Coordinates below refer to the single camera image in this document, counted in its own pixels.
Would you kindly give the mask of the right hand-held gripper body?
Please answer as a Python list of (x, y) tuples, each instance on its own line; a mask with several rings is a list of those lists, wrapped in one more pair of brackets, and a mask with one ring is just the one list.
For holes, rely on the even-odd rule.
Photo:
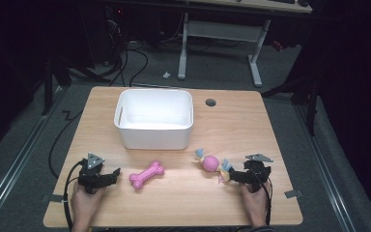
[(258, 191), (262, 185), (269, 179), (271, 168), (265, 166), (266, 162), (272, 162), (272, 159), (262, 155), (248, 155), (243, 163), (246, 170), (244, 182), (251, 185), (252, 191)]

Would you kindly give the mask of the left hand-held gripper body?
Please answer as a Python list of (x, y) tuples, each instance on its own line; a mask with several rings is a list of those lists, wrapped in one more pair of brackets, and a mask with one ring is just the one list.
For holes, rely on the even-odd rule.
[(104, 176), (101, 174), (104, 159), (89, 153), (88, 158), (83, 160), (82, 168), (79, 171), (78, 183), (85, 188), (89, 194), (94, 194), (100, 189), (100, 180)]

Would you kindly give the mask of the pink ball rope toy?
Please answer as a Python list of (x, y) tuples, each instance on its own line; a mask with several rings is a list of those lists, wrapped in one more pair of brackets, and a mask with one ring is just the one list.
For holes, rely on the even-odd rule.
[(203, 149), (195, 150), (194, 156), (205, 171), (218, 174), (218, 181), (220, 183), (226, 183), (231, 180), (230, 169), (233, 165), (227, 159), (220, 161), (215, 156), (205, 155)]

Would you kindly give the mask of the pink bone chew toy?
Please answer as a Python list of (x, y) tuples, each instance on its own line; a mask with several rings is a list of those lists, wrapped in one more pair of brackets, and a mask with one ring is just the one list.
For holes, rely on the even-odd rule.
[(163, 175), (164, 172), (165, 168), (159, 161), (155, 160), (141, 173), (131, 173), (128, 179), (135, 190), (140, 190), (148, 180), (155, 176)]

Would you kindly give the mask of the white plastic bin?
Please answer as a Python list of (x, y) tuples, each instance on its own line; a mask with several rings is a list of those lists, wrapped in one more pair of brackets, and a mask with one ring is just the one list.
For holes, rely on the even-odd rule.
[(118, 99), (114, 124), (128, 149), (183, 150), (193, 127), (189, 92), (127, 89)]

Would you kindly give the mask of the person's left hand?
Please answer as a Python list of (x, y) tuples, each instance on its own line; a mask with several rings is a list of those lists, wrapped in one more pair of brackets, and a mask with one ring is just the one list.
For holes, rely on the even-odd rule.
[(90, 228), (93, 219), (96, 217), (105, 188), (99, 188), (94, 194), (89, 194), (79, 183), (73, 186), (71, 197), (71, 208), (73, 212), (73, 226)]

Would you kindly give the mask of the person's right hand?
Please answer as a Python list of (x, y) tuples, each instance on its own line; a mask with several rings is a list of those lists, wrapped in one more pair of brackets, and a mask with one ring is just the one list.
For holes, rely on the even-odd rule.
[(243, 195), (243, 205), (253, 228), (266, 226), (266, 218), (268, 211), (267, 193), (271, 190), (269, 183), (264, 183), (265, 188), (261, 188), (255, 192), (251, 192), (251, 186), (240, 184)]

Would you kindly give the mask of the black metal stand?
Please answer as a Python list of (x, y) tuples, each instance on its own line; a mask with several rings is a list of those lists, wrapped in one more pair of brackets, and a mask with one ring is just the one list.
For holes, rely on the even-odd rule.
[(285, 82), (277, 87), (261, 94), (263, 98), (269, 98), (278, 93), (292, 93), (292, 104), (306, 104), (307, 114), (305, 124), (308, 132), (314, 136), (314, 120), (318, 96), (319, 78), (313, 74), (314, 69), (310, 65), (296, 62), (289, 71)]
[(69, 88), (71, 86), (70, 69), (77, 70), (79, 73), (95, 81), (107, 82), (107, 79), (104, 77), (74, 63), (64, 56), (50, 55), (44, 63), (43, 115), (47, 115), (53, 105), (53, 79), (56, 79), (61, 87)]

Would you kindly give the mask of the metal floor rail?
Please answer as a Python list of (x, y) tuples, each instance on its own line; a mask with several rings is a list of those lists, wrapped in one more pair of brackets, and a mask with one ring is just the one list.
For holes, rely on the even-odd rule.
[(33, 102), (14, 120), (10, 130), (0, 142), (0, 210), (23, 172), (40, 141), (55, 107), (68, 93), (68, 88), (57, 87), (54, 101), (45, 111), (39, 90)]
[(330, 205), (336, 215), (336, 218), (340, 224), (343, 232), (357, 232), (354, 223), (351, 219), (349, 211), (345, 205), (342, 194), (339, 192), (332, 175), (328, 169), (328, 165), (324, 159), (322, 150), (319, 143), (314, 135), (309, 131), (306, 124), (305, 109), (302, 106), (293, 106), (297, 117), (300, 120), (302, 129), (304, 130), (307, 140), (311, 146), (313, 158), (316, 162), (316, 166), (320, 175), (320, 179), (324, 185)]

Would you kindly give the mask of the grey metal frame desk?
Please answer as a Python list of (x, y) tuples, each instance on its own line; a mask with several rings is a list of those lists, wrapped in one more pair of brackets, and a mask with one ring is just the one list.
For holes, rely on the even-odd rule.
[[(284, 4), (268, 0), (185, 0), (188, 7), (196, 4), (208, 6), (229, 7), (235, 10), (257, 10), (260, 13), (283, 13), (310, 15), (310, 6), (302, 7), (296, 0), (295, 4)], [(271, 18), (268, 16), (261, 25), (242, 25), (240, 23), (226, 23), (208, 21), (206, 19), (190, 19), (188, 13), (183, 16), (182, 50), (178, 67), (178, 78), (186, 78), (187, 40), (189, 37), (219, 39), (235, 42), (254, 43), (253, 53), (247, 56), (253, 83), (256, 87), (262, 86), (262, 79), (258, 71), (257, 59), (268, 34)]]

